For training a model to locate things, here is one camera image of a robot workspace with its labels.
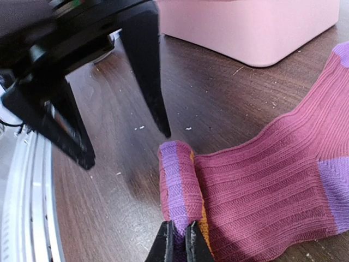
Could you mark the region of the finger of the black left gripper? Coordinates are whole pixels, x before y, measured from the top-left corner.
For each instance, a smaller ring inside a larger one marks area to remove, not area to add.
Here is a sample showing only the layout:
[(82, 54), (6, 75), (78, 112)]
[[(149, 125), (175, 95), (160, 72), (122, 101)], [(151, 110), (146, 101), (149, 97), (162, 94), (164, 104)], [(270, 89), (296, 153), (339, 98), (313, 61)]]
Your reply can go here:
[(153, 1), (136, 5), (119, 17), (121, 41), (142, 96), (158, 130), (171, 137), (161, 91), (159, 13)]
[(85, 170), (95, 166), (95, 153), (64, 76), (17, 80), (1, 102), (24, 124), (49, 139)]

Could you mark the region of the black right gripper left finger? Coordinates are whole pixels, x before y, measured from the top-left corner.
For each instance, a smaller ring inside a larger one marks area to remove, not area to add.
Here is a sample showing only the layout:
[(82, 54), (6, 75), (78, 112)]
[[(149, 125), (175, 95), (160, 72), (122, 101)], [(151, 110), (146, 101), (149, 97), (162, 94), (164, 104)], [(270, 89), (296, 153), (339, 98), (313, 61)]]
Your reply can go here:
[(164, 221), (161, 223), (145, 262), (173, 262), (175, 257), (174, 248), (174, 223), (173, 221)]

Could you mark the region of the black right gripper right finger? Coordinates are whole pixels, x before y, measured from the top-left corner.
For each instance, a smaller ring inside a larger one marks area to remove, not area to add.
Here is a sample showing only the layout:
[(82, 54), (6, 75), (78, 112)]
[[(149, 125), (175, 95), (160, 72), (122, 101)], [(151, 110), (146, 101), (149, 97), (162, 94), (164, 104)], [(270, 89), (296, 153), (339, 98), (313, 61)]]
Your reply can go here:
[(214, 262), (198, 222), (193, 222), (186, 228), (185, 248), (187, 262)]

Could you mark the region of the magenta purple sock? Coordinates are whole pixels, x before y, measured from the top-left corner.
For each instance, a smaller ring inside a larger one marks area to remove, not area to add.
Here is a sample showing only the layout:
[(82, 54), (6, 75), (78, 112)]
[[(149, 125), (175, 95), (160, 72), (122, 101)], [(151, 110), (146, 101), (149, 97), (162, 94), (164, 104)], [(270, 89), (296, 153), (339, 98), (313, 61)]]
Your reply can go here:
[(158, 157), (175, 261), (187, 260), (193, 222), (215, 261), (271, 261), (348, 231), (348, 43), (333, 49), (300, 104), (250, 141), (207, 155), (170, 141)]

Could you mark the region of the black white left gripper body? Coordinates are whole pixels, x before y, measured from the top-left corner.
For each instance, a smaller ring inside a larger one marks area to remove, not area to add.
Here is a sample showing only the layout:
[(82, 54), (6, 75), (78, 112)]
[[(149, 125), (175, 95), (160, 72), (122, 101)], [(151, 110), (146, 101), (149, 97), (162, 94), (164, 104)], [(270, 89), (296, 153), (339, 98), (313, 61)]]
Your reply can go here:
[(34, 67), (39, 44), (55, 65), (73, 65), (83, 45), (120, 26), (120, 14), (146, 1), (1, 1), (1, 70), (17, 78)]

